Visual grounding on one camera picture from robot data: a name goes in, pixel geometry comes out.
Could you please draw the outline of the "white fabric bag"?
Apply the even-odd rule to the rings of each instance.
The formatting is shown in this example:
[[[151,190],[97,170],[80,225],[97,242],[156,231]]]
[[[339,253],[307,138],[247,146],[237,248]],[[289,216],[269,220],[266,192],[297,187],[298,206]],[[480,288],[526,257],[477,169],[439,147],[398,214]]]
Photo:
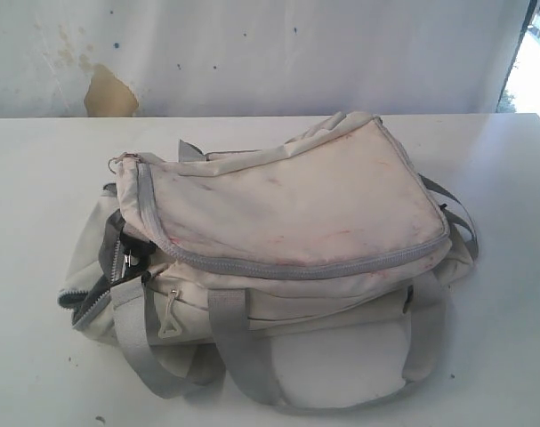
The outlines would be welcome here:
[[[395,318],[411,332],[399,392],[434,370],[447,287],[472,269],[478,235],[381,118],[337,113],[275,148],[181,142],[176,161],[124,153],[108,167],[58,304],[155,395],[229,375],[291,408],[271,337]]]

